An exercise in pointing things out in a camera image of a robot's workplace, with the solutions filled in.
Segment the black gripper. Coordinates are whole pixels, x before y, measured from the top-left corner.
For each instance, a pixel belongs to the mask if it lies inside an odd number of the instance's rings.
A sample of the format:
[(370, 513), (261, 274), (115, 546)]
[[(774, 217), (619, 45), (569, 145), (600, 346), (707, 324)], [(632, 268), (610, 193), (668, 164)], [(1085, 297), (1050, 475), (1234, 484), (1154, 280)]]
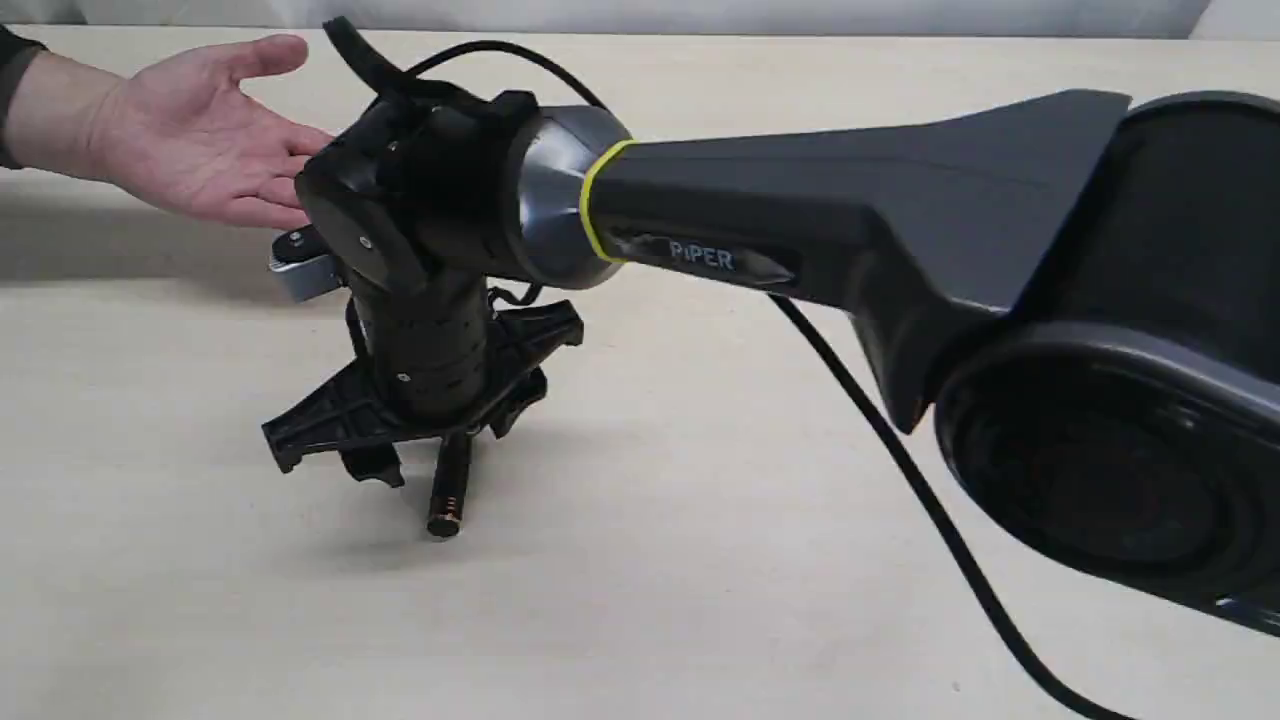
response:
[(582, 342), (570, 301), (498, 311), (483, 275), (447, 272), (412, 296), (349, 272), (346, 322), (355, 359), (262, 433), (276, 465), (339, 454), (349, 477), (404, 486), (396, 446), (490, 429), (502, 439), (548, 379), (541, 364)]

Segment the dark grey Piper robot arm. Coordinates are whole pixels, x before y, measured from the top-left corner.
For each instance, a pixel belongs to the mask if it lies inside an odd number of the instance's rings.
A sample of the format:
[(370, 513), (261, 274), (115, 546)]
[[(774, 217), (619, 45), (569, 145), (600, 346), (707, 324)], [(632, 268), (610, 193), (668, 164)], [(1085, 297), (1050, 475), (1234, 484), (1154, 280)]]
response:
[(634, 141), (607, 110), (385, 91), (297, 179), (271, 268), (356, 357), (262, 430), (283, 471), (506, 434), (627, 265), (833, 307), (896, 430), (1093, 577), (1277, 633), (1277, 104), (1069, 90), (918, 126)]

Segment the person's forearm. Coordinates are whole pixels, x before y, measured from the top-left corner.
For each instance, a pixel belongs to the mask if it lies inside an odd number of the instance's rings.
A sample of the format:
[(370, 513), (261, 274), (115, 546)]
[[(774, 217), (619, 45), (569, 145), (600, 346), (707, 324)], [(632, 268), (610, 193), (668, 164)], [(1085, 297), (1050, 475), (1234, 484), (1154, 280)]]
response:
[(1, 164), (102, 181), (95, 122), (123, 78), (1, 28)]

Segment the open bare human hand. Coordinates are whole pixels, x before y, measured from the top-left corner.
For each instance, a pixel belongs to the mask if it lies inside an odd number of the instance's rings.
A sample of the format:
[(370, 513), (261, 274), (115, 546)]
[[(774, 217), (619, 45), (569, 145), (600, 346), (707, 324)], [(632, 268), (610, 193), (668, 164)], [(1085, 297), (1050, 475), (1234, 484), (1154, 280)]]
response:
[(242, 90), (308, 58), (294, 35), (196, 47), (120, 79), (87, 136), (91, 176), (141, 201), (224, 225), (292, 231), (307, 223), (294, 178), (330, 136)]

